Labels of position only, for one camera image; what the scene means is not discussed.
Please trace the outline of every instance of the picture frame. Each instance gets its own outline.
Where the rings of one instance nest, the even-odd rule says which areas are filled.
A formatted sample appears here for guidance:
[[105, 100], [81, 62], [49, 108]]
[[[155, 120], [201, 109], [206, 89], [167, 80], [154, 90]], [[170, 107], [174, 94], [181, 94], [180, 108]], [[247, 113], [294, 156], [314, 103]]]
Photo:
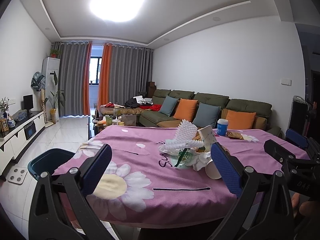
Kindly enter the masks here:
[[0, 128], [1, 128], [1, 132], [6, 132], [9, 130], [9, 126], [6, 118], [0, 119]]

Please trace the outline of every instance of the person's hand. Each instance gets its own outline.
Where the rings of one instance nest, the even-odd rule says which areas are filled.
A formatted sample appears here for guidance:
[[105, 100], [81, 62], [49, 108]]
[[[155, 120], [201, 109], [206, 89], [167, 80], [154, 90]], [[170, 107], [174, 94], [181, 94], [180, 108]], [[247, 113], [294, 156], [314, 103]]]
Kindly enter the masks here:
[[[298, 213], [299, 206], [299, 197], [300, 194], [295, 193], [291, 198], [292, 208], [293, 208], [293, 217], [296, 217]], [[301, 204], [299, 208], [301, 215], [305, 217], [320, 217], [320, 202], [319, 201], [307, 201]]]

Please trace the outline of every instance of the curtain rod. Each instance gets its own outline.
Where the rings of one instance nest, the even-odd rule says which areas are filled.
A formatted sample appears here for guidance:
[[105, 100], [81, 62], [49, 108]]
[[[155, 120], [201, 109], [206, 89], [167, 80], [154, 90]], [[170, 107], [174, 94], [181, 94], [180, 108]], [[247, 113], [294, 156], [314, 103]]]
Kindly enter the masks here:
[[[86, 44], [85, 42], [62, 42], [62, 43], [60, 43], [61, 45], [62, 44]], [[117, 45], [115, 45], [115, 44], [112, 44], [112, 43], [107, 43], [108, 45], [109, 44], [111, 44], [113, 47], [116, 47], [117, 45], [119, 46], [119, 47], [121, 47], [121, 48], [124, 48], [125, 46], [127, 47], [127, 48], [131, 48], [131, 47], [133, 47], [133, 46], [127, 46], [127, 45], [120, 45], [120, 44], [117, 44]], [[92, 45], [94, 45], [94, 46], [103, 46], [103, 44], [92, 44]]]

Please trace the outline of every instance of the curtain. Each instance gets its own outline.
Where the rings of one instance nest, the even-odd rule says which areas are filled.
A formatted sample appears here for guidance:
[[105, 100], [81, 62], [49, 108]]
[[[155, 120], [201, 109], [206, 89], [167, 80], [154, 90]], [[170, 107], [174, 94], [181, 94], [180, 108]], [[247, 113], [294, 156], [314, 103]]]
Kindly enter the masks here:
[[151, 49], [116, 45], [112, 48], [109, 75], [109, 101], [123, 105], [146, 91], [152, 75]]
[[84, 115], [84, 73], [89, 44], [62, 44], [58, 89], [64, 90], [65, 105], [59, 104], [59, 116]]
[[83, 75], [83, 114], [90, 115], [89, 106], [89, 66], [91, 58], [92, 42], [89, 42], [87, 47], [87, 55], [84, 65], [84, 75]]
[[98, 106], [109, 103], [109, 76], [112, 44], [104, 44], [98, 90]]

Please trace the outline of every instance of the orange curtain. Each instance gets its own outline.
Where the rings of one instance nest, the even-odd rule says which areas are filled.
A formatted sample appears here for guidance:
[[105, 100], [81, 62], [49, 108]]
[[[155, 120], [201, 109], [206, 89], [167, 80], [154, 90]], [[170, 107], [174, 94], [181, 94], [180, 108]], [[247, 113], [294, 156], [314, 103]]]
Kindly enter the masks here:
[[89, 106], [89, 66], [91, 57], [92, 42], [89, 42], [87, 47], [87, 55], [84, 66], [84, 77], [83, 77], [83, 114], [90, 115]]
[[98, 106], [109, 103], [109, 75], [112, 44], [104, 44], [99, 79]]

